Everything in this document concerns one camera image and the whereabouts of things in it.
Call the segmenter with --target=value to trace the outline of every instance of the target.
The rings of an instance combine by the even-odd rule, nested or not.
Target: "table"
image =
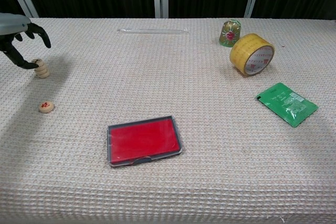
[[[218,43],[226,20],[32,19],[52,48],[39,37],[14,44],[51,75],[2,58],[0,222],[333,222],[335,21],[239,19],[241,35],[276,49],[267,69],[246,78]],[[127,27],[190,33],[117,32]],[[255,99],[277,82],[319,106],[297,128]],[[54,111],[39,113],[46,100]],[[180,156],[109,166],[108,125],[166,115]]]

